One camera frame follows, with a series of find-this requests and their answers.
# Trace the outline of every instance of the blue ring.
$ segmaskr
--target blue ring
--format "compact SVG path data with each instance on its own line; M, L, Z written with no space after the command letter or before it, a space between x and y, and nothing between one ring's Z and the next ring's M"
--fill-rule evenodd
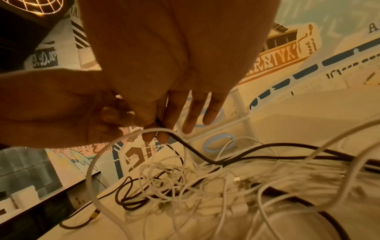
M207 108L204 108L200 114L200 116L204 115L206 113L206 109ZM220 110L220 114L219 114L219 117L217 117L211 124L215 124L217 122L219 122L220 120L223 119L223 114L224 114L224 110L223 108ZM207 127L206 125L203 125L203 124L195 124L196 127Z
M219 153L223 147L218 147L218 148L209 148L209 146L215 142L215 141L218 141L220 139L223 139L223 138L231 138L231 139L235 139L235 135L232 135L230 133L220 133L220 134L217 134L215 136L212 136L210 137L209 139L207 139L205 141L205 143L203 143L203 150L207 153ZM235 142L232 142L230 143L226 148L225 150L229 150L231 148L233 148L235 146Z

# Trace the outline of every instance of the hand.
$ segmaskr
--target hand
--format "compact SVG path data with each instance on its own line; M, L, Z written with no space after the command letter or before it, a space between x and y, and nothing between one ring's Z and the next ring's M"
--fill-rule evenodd
M108 142L133 123L100 71L19 72L0 79L0 143L62 148Z
M136 114L173 128L192 90L182 131L190 133L204 107L209 125L228 92L253 65L280 0L80 0L88 40L112 89ZM154 133L143 136L150 141ZM161 143L166 133L157 136Z

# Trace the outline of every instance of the black and white stripe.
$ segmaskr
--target black and white stripe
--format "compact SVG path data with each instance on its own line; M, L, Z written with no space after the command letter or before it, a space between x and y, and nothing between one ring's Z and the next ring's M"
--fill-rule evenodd
M88 43L86 34L83 31L83 27L80 26L78 23L71 20L72 25L72 32L75 35L75 43L77 49L82 49L85 47L90 47L90 44Z

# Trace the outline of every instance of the person's left hand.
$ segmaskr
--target person's left hand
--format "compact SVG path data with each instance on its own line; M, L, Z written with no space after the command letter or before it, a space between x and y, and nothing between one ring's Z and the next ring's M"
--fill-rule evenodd
M62 148L109 142L133 124L101 71L39 70L0 79L0 143Z

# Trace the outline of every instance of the tiled wall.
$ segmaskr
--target tiled wall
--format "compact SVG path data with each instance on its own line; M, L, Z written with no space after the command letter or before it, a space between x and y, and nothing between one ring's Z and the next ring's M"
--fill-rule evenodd
M10 196L31 185L40 198L62 187L45 149L14 147L0 151L0 191Z

